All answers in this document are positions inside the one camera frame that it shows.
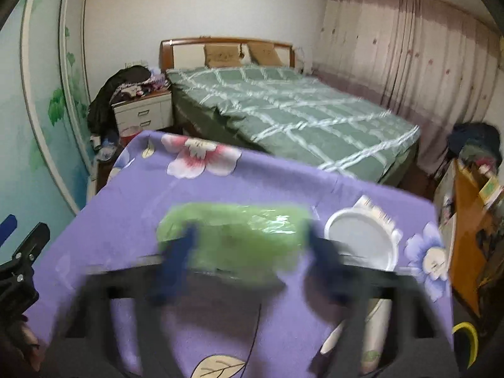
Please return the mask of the green white paper cup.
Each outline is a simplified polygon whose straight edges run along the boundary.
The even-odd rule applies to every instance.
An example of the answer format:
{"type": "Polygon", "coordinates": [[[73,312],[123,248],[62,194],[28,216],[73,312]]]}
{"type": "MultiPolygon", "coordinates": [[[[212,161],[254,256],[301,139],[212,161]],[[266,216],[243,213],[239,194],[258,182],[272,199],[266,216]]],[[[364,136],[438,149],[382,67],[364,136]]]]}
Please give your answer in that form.
{"type": "Polygon", "coordinates": [[[361,373],[371,373],[378,367],[389,328],[391,307],[390,300],[373,299],[369,301],[361,357],[361,373]]]}

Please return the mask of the green plastic tissue pack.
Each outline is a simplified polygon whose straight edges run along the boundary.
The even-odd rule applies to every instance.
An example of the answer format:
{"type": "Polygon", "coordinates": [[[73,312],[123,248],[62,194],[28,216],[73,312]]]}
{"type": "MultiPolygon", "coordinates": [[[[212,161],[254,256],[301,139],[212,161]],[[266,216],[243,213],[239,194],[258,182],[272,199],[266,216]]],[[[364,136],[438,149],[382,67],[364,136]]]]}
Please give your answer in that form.
{"type": "Polygon", "coordinates": [[[265,286],[276,283],[279,273],[296,269],[311,219],[309,210],[294,205],[191,202],[168,211],[157,226],[156,238],[167,247],[193,229],[192,270],[265,286]]]}

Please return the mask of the white plastic plate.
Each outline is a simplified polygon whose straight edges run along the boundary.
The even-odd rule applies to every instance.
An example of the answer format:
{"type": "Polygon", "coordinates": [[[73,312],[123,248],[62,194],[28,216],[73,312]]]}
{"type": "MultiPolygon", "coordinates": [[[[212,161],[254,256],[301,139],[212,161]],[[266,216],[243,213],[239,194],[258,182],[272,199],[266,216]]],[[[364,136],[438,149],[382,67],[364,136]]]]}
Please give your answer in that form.
{"type": "Polygon", "coordinates": [[[396,268],[403,232],[367,195],[353,207],[333,213],[325,223],[324,235],[336,244],[346,264],[380,271],[396,268]]]}

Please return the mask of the painted wardrobe sliding door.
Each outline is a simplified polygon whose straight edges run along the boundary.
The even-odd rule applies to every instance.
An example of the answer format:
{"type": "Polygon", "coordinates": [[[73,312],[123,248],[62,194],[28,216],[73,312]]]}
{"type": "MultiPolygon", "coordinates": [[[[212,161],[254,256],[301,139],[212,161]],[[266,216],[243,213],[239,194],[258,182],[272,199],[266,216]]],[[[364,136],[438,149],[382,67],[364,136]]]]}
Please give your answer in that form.
{"type": "Polygon", "coordinates": [[[6,261],[39,222],[56,238],[86,203],[94,153],[85,0],[19,0],[1,29],[1,217],[6,261]]]}

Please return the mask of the purple floral table cloth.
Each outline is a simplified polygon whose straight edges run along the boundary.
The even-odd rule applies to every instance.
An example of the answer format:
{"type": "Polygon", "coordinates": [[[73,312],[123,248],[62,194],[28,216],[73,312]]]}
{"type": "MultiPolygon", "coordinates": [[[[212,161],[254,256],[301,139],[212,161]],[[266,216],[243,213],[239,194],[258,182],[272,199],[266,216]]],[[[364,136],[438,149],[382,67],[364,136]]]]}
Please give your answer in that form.
{"type": "Polygon", "coordinates": [[[320,225],[367,196],[396,222],[398,263],[420,265],[441,245],[432,205],[399,190],[227,145],[136,137],[108,183],[37,262],[37,337],[92,265],[116,269],[152,254],[186,224],[201,230],[196,273],[163,325],[185,377],[308,377],[336,308],[309,279],[307,217],[320,225]]]}

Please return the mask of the black clothes on cabinet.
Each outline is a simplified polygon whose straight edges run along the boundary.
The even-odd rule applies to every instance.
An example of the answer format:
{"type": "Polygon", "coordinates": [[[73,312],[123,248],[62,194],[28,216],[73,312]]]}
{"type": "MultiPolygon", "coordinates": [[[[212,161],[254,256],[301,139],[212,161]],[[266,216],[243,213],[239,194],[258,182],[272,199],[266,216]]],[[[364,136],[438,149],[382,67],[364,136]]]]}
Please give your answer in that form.
{"type": "Polygon", "coordinates": [[[143,83],[150,76],[150,70],[141,65],[123,68],[112,75],[96,94],[88,108],[87,126],[90,133],[100,137],[105,137],[111,131],[119,133],[111,105],[114,93],[123,84],[143,83]]]}

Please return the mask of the wooden desk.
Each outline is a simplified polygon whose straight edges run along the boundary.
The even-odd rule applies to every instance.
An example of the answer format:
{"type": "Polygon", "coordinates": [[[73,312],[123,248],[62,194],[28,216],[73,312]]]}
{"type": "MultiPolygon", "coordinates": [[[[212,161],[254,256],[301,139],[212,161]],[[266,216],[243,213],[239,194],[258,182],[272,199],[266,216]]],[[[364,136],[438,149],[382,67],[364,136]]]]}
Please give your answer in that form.
{"type": "Polygon", "coordinates": [[[448,255],[448,274],[457,297],[481,317],[478,286],[488,260],[478,243],[482,231],[494,229],[481,188],[461,161],[453,159],[434,193],[439,229],[448,255]]]}

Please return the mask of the red bucket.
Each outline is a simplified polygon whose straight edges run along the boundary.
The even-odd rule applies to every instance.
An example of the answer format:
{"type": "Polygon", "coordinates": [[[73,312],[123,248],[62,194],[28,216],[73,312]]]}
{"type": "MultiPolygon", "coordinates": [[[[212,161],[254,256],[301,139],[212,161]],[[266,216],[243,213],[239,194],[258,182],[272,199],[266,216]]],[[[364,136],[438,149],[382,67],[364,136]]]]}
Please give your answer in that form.
{"type": "Polygon", "coordinates": [[[133,138],[137,137],[142,131],[143,128],[138,125],[132,125],[122,129],[120,131],[120,144],[123,147],[126,147],[127,144],[131,142],[133,138]]]}

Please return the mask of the white bedside cabinet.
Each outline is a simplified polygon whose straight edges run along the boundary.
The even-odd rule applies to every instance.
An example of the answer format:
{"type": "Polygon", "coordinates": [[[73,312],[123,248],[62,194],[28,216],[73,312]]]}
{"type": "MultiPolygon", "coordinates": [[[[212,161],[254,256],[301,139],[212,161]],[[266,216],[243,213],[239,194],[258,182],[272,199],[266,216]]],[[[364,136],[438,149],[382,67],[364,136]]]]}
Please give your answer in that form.
{"type": "Polygon", "coordinates": [[[174,124],[172,93],[161,90],[131,101],[113,105],[119,132],[126,128],[158,131],[174,124]]]}

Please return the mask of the pile of dark clothes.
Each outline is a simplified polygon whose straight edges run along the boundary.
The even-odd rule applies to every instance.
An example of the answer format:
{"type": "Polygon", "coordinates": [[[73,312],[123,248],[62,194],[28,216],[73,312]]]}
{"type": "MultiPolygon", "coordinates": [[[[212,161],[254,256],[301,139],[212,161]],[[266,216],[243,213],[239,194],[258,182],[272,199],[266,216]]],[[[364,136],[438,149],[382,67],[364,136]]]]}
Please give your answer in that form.
{"type": "Polygon", "coordinates": [[[475,145],[489,153],[499,167],[502,163],[501,134],[498,129],[485,122],[457,123],[447,138],[447,158],[458,156],[467,144],[475,145]]]}

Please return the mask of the wooden bed green quilt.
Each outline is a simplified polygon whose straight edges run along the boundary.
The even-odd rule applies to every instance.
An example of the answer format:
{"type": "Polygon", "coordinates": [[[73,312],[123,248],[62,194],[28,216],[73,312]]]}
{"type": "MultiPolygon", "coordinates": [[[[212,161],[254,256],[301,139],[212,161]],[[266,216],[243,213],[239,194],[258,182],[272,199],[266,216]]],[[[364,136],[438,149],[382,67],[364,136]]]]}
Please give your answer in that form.
{"type": "Polygon", "coordinates": [[[298,71],[290,43],[246,37],[163,40],[177,128],[299,161],[326,172],[396,186],[419,152],[420,128],[378,105],[298,71]],[[273,43],[283,66],[260,66],[248,42],[273,43]],[[205,66],[205,44],[237,45],[242,66],[205,66]]]}

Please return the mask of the left brown pillow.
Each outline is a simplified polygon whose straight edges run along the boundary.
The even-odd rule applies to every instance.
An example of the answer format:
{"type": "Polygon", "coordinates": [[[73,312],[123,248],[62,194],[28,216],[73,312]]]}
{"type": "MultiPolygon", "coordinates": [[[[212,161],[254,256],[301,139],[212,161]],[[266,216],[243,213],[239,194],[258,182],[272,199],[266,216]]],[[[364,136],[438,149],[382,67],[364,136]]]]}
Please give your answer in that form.
{"type": "Polygon", "coordinates": [[[205,44],[205,66],[210,68],[242,66],[237,45],[205,44]]]}

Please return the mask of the brown pillow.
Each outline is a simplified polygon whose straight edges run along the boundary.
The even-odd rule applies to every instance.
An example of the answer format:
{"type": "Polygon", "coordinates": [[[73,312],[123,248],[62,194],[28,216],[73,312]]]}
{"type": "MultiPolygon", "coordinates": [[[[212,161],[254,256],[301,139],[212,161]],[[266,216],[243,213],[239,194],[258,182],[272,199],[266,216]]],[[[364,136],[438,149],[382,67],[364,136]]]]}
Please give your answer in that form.
{"type": "Polygon", "coordinates": [[[205,66],[210,68],[242,66],[237,45],[205,44],[205,66]]]}
{"type": "Polygon", "coordinates": [[[249,56],[260,66],[283,66],[273,43],[248,42],[249,56]]]}

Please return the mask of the right brown pillow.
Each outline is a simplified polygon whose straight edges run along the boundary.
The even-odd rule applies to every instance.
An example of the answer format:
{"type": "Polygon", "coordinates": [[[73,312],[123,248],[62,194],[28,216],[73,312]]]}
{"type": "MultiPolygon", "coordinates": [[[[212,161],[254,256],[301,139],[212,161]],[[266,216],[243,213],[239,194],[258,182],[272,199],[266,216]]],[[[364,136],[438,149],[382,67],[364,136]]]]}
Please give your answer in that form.
{"type": "Polygon", "coordinates": [[[248,42],[249,56],[260,66],[283,66],[273,43],[248,42]]]}

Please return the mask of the pink striped curtain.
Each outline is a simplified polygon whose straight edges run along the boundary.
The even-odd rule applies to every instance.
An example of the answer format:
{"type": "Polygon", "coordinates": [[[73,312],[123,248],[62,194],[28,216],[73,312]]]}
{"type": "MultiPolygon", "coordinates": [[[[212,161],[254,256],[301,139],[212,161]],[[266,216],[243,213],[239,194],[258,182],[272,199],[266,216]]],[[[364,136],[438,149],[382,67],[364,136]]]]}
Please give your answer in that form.
{"type": "Polygon", "coordinates": [[[453,126],[484,119],[500,36],[442,0],[327,0],[313,72],[420,127],[418,163],[434,172],[453,126]]]}

